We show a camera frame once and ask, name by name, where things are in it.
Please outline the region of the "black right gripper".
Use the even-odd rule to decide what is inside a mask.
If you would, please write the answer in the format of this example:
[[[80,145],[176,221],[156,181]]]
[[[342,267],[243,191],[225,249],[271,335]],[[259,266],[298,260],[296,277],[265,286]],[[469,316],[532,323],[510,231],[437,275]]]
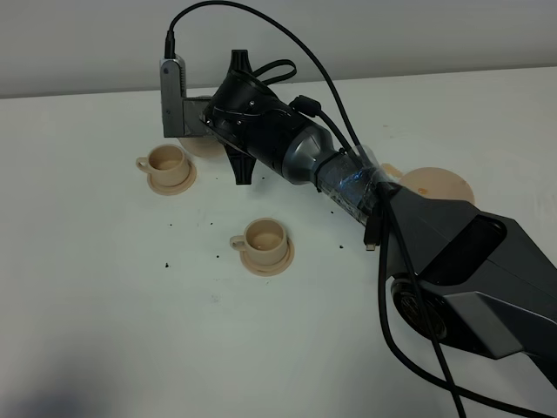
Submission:
[[[254,70],[248,51],[232,51],[225,80],[203,115],[208,128],[224,145],[238,185],[252,182],[258,161],[280,174],[289,146],[305,129],[305,117],[270,88],[296,73],[297,67],[289,59]]]

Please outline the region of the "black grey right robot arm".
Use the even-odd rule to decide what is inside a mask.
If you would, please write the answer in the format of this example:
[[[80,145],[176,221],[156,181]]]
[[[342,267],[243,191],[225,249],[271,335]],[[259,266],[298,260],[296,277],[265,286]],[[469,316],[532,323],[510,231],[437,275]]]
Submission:
[[[225,145],[236,181],[248,185],[256,163],[295,184],[311,184],[380,242],[387,197],[395,219],[387,277],[399,314],[424,337],[500,359],[528,355],[556,379],[556,269],[519,224],[455,199],[428,199],[392,182],[359,147],[336,149],[334,129],[314,122],[319,103],[279,100],[232,52],[224,82],[204,111]]]

